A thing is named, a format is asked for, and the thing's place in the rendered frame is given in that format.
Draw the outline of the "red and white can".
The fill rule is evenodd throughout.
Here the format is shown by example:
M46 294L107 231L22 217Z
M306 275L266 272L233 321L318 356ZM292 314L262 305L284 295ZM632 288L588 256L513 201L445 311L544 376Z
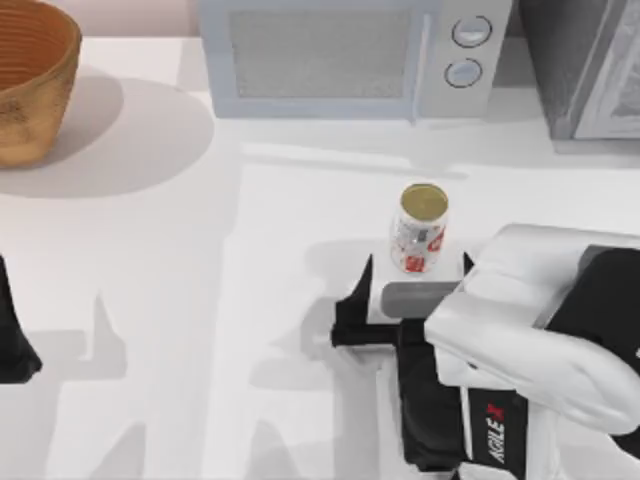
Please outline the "red and white can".
M437 261L446 232L449 199L432 183L415 183L402 192L394 217L390 251L407 274L425 274Z

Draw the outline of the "round microwave knob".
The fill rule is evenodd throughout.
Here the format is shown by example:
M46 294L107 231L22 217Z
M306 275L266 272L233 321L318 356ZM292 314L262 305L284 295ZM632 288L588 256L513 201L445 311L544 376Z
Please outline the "round microwave knob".
M462 48L475 48L485 43L492 34L492 24L484 16L459 20L452 29L452 39Z
M444 79L452 88L464 89L475 85L482 75L482 65L475 59L465 58L449 64Z

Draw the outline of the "pale microwave oven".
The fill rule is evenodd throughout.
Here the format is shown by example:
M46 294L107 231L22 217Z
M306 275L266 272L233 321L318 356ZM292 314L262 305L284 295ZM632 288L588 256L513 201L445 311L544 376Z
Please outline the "pale microwave oven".
M492 91L513 0L423 1L431 11L431 28L419 120L482 116ZM478 47L462 48L452 39L452 29L459 20L474 16L486 17L492 24L492 34ZM444 79L445 69L465 58L482 65L482 78L469 88L452 88Z

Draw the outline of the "grey cabinet door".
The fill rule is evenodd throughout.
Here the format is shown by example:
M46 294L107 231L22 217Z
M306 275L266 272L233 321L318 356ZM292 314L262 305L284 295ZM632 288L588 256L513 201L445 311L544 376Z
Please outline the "grey cabinet door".
M611 0L575 137L640 140L640 0Z

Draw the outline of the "pale microwave door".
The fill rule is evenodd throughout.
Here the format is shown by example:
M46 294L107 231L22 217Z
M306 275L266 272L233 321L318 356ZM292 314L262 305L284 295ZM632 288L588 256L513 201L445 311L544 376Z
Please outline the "pale microwave door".
M198 0L220 118L410 118L423 0Z

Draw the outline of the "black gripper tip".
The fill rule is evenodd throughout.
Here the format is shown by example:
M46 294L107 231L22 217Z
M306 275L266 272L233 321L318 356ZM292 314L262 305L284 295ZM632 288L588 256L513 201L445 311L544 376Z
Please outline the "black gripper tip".
M26 384L42 367L19 323L6 264L0 255L0 385Z

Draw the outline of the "woven brown basket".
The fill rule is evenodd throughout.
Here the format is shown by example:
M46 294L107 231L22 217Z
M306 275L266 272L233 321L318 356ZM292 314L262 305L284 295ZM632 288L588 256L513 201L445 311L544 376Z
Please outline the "woven brown basket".
M52 149L74 87L79 25L41 0L0 0L0 168Z

